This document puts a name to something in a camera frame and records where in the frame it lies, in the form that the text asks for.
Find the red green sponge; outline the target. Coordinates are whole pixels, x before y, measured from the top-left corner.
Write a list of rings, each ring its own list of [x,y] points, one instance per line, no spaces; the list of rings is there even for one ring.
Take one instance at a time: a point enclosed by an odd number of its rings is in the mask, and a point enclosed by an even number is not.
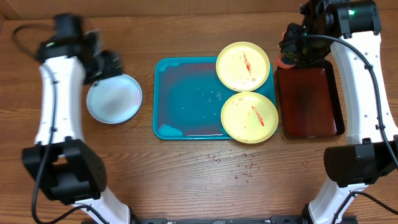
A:
[[[276,65],[283,69],[290,69],[296,66],[296,64],[296,60],[289,58],[288,56],[285,56],[283,54],[280,54],[279,58],[276,60]]]

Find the light blue plate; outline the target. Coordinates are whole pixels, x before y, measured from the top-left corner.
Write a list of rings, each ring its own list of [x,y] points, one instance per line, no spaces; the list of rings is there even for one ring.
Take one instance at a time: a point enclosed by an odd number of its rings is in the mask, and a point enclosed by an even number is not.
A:
[[[132,119],[143,100],[139,83],[122,74],[95,82],[86,97],[88,111],[94,119],[105,124],[120,124]]]

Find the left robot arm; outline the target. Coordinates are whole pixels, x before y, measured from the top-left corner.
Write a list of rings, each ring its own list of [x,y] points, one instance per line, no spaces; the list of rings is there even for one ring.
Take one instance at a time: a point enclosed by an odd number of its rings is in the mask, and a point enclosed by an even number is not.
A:
[[[131,208],[107,185],[101,158],[86,145],[81,124],[83,85],[121,75],[116,52],[101,50],[98,31],[56,31],[29,54],[40,65],[42,112],[33,147],[22,151],[22,163],[35,180],[31,212],[36,223],[39,192],[71,209],[57,223],[83,210],[96,223],[134,223]]]

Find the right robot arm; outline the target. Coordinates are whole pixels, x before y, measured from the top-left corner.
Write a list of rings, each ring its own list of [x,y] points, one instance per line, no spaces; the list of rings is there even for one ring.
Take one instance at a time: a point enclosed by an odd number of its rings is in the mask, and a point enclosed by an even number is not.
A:
[[[301,24],[288,25],[281,61],[311,66],[332,54],[345,99],[345,146],[324,153],[327,179],[299,223],[355,223],[344,212],[378,178],[397,169],[397,126],[381,68],[381,22],[374,1],[309,1]]]

